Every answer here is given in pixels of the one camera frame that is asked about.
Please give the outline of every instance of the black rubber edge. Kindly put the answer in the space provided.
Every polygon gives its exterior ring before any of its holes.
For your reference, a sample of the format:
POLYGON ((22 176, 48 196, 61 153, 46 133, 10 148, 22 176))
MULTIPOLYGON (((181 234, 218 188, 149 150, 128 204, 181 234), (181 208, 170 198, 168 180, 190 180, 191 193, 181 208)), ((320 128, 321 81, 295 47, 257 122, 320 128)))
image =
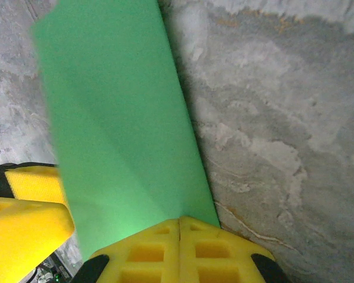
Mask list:
POLYGON ((278 263, 272 259, 260 254, 252 254, 251 257, 265 283, 291 283, 278 263))
POLYGON ((26 162, 21 164, 7 163, 0 165, 0 198, 15 198, 11 186, 9 185, 8 180, 6 179, 5 171, 7 171, 8 169, 17 169, 30 166, 55 167, 54 164, 37 162, 26 162))
POLYGON ((98 255, 86 261, 70 283, 96 283, 109 262, 108 255, 98 255))

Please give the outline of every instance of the gray stone surface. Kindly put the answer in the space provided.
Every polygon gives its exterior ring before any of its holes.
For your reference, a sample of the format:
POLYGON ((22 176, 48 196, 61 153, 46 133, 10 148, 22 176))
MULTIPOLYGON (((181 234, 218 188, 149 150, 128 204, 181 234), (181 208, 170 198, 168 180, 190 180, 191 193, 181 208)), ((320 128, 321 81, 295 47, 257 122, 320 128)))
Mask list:
MULTIPOLYGON (((55 162, 28 33, 50 3, 0 1, 0 163, 55 162)), ((160 6, 223 227, 354 283, 354 1, 160 6)))

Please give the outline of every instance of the yellow foam block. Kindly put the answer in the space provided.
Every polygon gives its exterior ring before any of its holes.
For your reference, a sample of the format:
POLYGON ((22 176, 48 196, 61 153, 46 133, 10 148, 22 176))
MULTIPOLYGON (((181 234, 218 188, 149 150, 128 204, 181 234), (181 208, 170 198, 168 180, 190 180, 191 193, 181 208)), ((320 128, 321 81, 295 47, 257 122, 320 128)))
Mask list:
POLYGON ((171 219, 95 252, 91 258, 110 258, 97 283, 179 282, 178 242, 178 219, 171 219))
POLYGON ((268 250, 191 217, 181 217, 179 224, 180 282, 264 282, 251 255, 274 260, 268 250))
POLYGON ((0 198, 0 283, 20 281, 73 231, 63 204, 0 198))
POLYGON ((56 167, 28 166, 8 169, 5 176, 16 199, 57 202, 68 206, 56 167))

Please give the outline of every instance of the green sheet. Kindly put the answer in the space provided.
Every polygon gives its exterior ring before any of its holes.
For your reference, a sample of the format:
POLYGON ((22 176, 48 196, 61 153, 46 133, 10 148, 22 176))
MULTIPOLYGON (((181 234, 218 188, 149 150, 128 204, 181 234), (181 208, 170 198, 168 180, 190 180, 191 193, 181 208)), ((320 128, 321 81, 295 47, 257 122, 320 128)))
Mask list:
POLYGON ((219 225, 156 0, 60 0, 33 27, 83 258, 169 218, 219 225))

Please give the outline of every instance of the green paper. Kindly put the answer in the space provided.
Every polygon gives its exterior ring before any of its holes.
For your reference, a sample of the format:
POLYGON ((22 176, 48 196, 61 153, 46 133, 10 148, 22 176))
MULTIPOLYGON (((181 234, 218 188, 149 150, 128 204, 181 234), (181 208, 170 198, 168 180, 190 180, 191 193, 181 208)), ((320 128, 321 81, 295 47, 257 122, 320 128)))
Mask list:
POLYGON ((181 215, 218 226, 156 0, 61 0, 33 36, 83 258, 181 215))

